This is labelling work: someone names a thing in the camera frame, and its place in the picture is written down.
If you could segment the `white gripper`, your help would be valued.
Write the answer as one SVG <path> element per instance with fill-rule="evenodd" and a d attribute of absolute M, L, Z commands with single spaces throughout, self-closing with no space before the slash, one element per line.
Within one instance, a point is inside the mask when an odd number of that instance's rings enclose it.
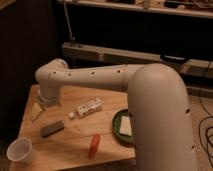
<path fill-rule="evenodd" d="M 60 94 L 58 92 L 52 95 L 44 95 L 38 91 L 37 101 L 44 107 L 55 106 L 59 103 Z"/>

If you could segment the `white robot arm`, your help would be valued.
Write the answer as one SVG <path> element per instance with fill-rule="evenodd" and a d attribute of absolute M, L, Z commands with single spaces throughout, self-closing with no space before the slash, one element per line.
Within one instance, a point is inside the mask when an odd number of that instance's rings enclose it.
<path fill-rule="evenodd" d="M 125 92 L 137 171 L 198 171 L 189 97 L 173 68 L 153 63 L 70 69 L 54 59 L 35 78 L 45 106 L 57 104 L 68 85 Z"/>

